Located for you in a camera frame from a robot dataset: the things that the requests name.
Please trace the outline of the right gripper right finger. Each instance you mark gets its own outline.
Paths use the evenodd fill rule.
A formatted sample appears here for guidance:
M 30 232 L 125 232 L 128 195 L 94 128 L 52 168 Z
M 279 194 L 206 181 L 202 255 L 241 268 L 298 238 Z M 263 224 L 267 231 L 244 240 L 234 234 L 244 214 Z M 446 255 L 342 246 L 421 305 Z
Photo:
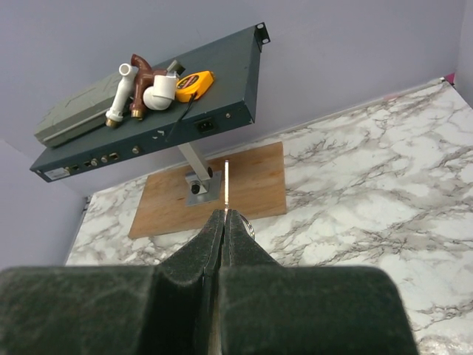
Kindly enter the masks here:
M 239 212 L 225 223 L 219 272 L 224 354 L 416 354 L 398 289 L 370 266 L 284 267 Z

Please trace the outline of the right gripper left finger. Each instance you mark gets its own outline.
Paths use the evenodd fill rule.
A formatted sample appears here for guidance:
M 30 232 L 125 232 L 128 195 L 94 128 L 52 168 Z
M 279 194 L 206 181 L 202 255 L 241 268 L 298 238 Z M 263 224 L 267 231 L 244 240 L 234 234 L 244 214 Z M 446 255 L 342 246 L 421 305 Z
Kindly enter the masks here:
M 208 353 L 223 232 L 216 210 L 157 265 L 4 270 L 1 352 Z

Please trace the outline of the silver key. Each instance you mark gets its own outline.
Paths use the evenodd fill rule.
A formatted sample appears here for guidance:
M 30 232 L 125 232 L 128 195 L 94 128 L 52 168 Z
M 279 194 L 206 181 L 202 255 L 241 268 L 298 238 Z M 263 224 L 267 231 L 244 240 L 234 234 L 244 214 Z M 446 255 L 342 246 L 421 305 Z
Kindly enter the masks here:
M 225 160 L 224 164 L 224 213 L 225 219 L 227 219 L 229 206 L 229 160 Z M 245 224 L 248 234 L 254 240 L 256 237 L 254 228 L 250 221 L 244 216 L 240 215 L 242 222 Z

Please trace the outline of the white elbow pipe fitting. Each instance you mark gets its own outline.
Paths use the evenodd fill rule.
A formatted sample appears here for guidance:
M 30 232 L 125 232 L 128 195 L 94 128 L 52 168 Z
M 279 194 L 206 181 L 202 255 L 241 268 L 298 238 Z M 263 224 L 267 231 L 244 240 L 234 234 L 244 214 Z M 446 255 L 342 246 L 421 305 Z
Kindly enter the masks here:
M 154 111 L 168 109 L 175 99 L 178 80 L 179 75 L 176 71 L 168 72 L 166 75 L 155 75 L 153 84 L 143 93 L 146 108 Z

